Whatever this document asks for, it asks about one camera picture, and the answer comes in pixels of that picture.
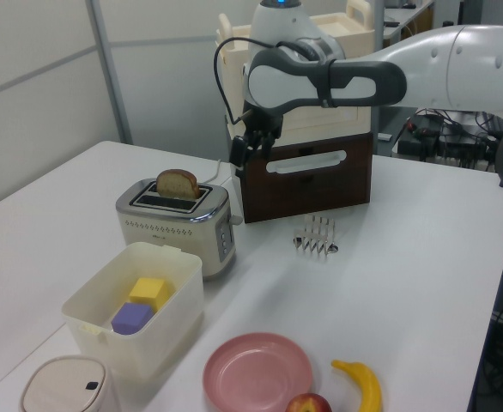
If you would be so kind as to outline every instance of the white wall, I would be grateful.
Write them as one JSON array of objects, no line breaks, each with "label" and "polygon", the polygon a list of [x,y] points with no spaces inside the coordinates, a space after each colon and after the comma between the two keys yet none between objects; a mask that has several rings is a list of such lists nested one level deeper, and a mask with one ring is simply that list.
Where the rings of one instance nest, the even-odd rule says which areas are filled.
[{"label": "white wall", "polygon": [[0,200],[118,140],[84,0],[0,1]]},{"label": "white wall", "polygon": [[[234,26],[250,24],[260,0],[97,3],[133,143],[226,160],[224,106],[213,74],[218,15]],[[303,5],[318,15],[345,11],[346,0]]]}]

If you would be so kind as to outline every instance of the plate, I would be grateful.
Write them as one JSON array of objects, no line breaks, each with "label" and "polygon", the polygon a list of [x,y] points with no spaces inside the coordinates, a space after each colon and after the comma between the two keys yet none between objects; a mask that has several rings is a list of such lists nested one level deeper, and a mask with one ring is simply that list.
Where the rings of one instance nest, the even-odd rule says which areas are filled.
[{"label": "plate", "polygon": [[272,333],[223,343],[203,371],[206,396],[221,412],[280,412],[311,384],[311,363],[303,349]]}]

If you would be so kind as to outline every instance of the toast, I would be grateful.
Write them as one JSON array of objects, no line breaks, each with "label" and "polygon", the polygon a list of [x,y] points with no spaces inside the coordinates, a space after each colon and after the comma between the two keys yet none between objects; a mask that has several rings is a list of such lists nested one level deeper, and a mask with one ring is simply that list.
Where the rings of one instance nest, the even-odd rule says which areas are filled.
[{"label": "toast", "polygon": [[197,178],[191,172],[169,169],[156,178],[156,191],[163,197],[195,200],[200,197]]}]

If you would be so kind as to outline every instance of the dark brown box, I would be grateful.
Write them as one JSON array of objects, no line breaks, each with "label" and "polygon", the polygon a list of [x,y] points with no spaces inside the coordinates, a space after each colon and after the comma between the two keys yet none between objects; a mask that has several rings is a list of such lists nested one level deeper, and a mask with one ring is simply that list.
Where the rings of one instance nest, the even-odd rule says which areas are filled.
[{"label": "dark brown box", "polygon": [[[332,167],[295,173],[270,173],[269,161],[344,150],[347,157]],[[275,147],[266,160],[260,151],[238,170],[246,223],[352,206],[370,201],[373,134],[334,137]]]}]

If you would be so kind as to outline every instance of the floor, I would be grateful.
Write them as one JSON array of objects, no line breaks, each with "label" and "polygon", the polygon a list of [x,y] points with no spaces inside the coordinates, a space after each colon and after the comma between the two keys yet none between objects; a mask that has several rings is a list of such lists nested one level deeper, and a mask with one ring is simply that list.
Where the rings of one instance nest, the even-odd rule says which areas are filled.
[{"label": "floor", "polygon": [[[392,135],[389,142],[377,141],[376,153],[378,155],[391,156],[391,151],[403,123],[406,118],[414,114],[413,108],[399,107],[384,107],[379,112],[379,131]],[[500,311],[503,308],[503,274],[501,277],[500,289],[494,305],[495,311]],[[467,412],[503,412],[503,396],[490,395],[489,386],[483,373],[479,373],[478,379],[478,395],[475,399],[471,399],[470,407]]]}]

